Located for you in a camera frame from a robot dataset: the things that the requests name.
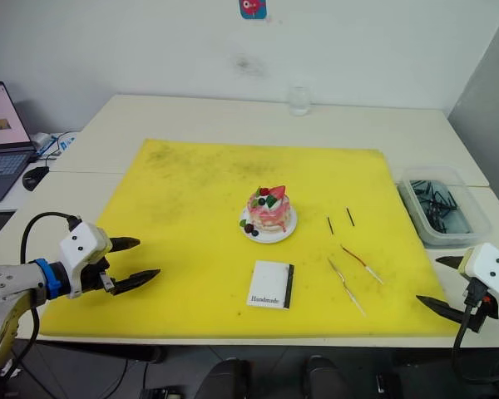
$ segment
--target laptop screen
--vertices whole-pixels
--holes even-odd
[[[0,82],[0,148],[31,146],[6,87]]]

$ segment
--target pink cake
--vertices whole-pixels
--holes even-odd
[[[240,227],[253,236],[260,230],[285,232],[290,221],[290,200],[285,190],[284,185],[273,189],[258,188],[248,200],[249,219],[241,220]]]

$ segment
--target white plate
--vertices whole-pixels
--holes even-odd
[[[250,219],[250,212],[246,207],[244,207],[244,210],[242,211],[242,215],[240,216],[239,221],[241,221],[242,219],[246,220]],[[298,214],[296,214],[296,210],[294,209],[294,207],[290,205],[290,221],[288,227],[286,228],[286,231],[283,231],[282,229],[277,231],[258,230],[259,235],[257,237],[254,237],[253,235],[251,235],[251,233],[247,234],[244,231],[244,228],[239,226],[239,229],[243,235],[245,235],[247,238],[251,239],[252,241],[255,241],[256,243],[273,244],[273,243],[278,243],[279,241],[282,241],[286,239],[289,235],[291,235],[296,228],[296,224],[298,224]]]

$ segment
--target plastic container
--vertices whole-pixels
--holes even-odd
[[[407,169],[398,190],[427,246],[467,247],[484,241],[492,229],[453,168]]]

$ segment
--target laptop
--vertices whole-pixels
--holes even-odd
[[[0,81],[0,201],[26,168],[35,147]]]

